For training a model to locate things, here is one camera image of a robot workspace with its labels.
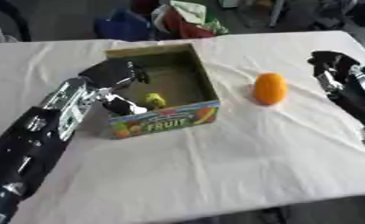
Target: white tablecloth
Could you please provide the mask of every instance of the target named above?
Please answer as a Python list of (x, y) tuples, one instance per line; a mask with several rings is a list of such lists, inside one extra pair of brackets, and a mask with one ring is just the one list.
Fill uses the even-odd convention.
[[(184, 41), (0, 44), (0, 134), (64, 79), (105, 59), (103, 50)], [(334, 106), (306, 60), (365, 50), (344, 32), (230, 35), (193, 43), (221, 98), (213, 124), (109, 140), (95, 108), (13, 224), (176, 221), (365, 194), (361, 125)], [(287, 97), (257, 106), (247, 86), (282, 74)]]

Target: fruit box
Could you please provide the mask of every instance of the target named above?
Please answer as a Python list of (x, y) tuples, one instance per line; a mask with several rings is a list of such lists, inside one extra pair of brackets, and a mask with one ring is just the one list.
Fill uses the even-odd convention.
[(161, 95), (166, 106), (140, 115), (110, 115), (116, 138), (140, 136), (211, 123), (220, 106), (207, 73), (191, 45), (162, 45), (106, 51), (108, 58), (125, 58), (140, 66), (150, 84), (135, 81), (125, 90), (130, 101), (149, 93)]

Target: robotic hand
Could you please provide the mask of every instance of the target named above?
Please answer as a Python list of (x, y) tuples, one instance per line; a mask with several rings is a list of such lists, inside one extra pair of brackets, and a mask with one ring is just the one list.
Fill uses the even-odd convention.
[(0, 224), (38, 190), (94, 102), (122, 116), (147, 111), (114, 93), (135, 80), (149, 83), (132, 62), (108, 59), (63, 82), (0, 136)]
[(329, 100), (364, 126), (365, 144), (365, 66), (340, 52), (313, 52), (308, 61)]

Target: yellow toy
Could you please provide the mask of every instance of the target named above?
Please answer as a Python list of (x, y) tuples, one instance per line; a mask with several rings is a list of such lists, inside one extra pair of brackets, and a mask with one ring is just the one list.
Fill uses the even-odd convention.
[(154, 109), (163, 109), (165, 108), (165, 99), (159, 94), (151, 93), (145, 96), (145, 104)]

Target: fruit label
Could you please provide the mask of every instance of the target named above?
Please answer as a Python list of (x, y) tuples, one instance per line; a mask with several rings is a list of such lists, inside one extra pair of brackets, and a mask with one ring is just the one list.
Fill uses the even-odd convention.
[(175, 130), (214, 121), (218, 102), (151, 111), (142, 115), (111, 118), (117, 138), (133, 137), (165, 130)]

